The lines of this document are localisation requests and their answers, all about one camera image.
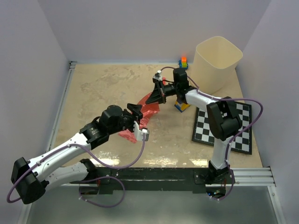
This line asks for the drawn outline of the red plastic trash bag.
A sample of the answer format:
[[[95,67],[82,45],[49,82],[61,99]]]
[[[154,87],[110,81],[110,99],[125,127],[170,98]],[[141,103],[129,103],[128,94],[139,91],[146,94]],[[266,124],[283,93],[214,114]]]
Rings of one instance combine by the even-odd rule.
[[[151,93],[147,94],[146,96],[144,96],[138,104],[142,105],[142,109],[141,112],[143,113],[143,119],[145,120],[145,124],[147,128],[147,124],[149,123],[150,118],[158,113],[160,111],[159,109],[159,103],[153,103],[153,104],[145,104],[145,101],[148,99],[148,97],[150,96]],[[119,136],[133,142],[136,143],[137,140],[135,139],[134,133],[133,131],[129,131],[129,130],[125,130],[125,131],[121,131],[119,134]]]

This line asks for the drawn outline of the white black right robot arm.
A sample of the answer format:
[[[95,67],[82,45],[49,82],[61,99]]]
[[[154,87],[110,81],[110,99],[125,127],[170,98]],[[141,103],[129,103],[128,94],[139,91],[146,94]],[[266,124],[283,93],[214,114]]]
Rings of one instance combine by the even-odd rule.
[[[173,81],[163,80],[160,70],[153,76],[152,81],[154,89],[146,100],[146,104],[164,104],[167,97],[175,95],[183,103],[196,106],[207,113],[209,129],[215,140],[205,182],[207,184],[219,183],[225,175],[229,175],[231,182],[235,183],[234,173],[229,164],[229,155],[233,138],[242,127],[235,101],[229,97],[217,98],[201,93],[199,88],[189,83],[187,72],[182,68],[173,70]]]

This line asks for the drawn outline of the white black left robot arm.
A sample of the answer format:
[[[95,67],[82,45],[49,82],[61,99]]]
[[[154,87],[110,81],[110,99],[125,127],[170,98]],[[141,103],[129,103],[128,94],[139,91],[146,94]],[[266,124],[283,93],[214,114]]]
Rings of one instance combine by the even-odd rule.
[[[30,160],[24,157],[17,159],[13,165],[13,186],[7,195],[7,202],[21,200],[24,204],[30,204],[46,191],[64,183],[94,182],[96,167],[89,160],[70,167],[63,165],[80,154],[90,154],[93,149],[106,143],[110,135],[121,131],[129,130],[137,140],[146,142],[149,131],[139,127],[142,118],[142,105],[127,104],[126,109],[110,105],[60,146]]]

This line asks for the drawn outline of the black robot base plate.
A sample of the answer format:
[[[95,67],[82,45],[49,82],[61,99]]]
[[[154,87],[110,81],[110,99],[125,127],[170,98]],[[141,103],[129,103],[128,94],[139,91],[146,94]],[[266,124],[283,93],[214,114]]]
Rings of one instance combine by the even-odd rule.
[[[218,177],[208,177],[209,168],[125,168],[98,167],[85,180],[99,185],[99,194],[122,190],[113,178],[122,182],[126,191],[191,191],[204,194],[212,185],[235,183],[228,170]]]

